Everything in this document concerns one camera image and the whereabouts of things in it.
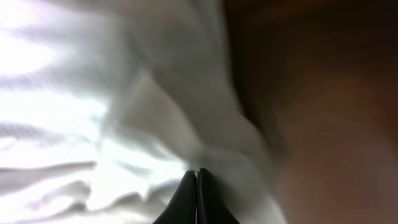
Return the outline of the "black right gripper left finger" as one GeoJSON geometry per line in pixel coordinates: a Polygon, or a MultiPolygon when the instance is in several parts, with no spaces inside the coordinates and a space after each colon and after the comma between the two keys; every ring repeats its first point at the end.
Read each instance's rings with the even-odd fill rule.
{"type": "Polygon", "coordinates": [[[196,224],[197,177],[186,171],[169,204],[153,224],[196,224]]]}

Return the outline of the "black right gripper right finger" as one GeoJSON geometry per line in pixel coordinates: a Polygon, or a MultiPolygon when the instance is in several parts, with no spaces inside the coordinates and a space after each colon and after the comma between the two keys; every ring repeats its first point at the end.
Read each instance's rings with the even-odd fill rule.
{"type": "Polygon", "coordinates": [[[197,175],[197,194],[198,224],[239,224],[225,205],[215,178],[205,168],[197,175]]]}

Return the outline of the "white t-shirt with black print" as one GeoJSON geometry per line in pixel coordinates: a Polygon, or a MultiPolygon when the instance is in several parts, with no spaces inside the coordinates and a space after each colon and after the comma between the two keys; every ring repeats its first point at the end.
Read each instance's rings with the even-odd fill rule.
{"type": "Polygon", "coordinates": [[[2,223],[152,223],[202,167],[239,222],[285,222],[220,1],[1,0],[2,223]]]}

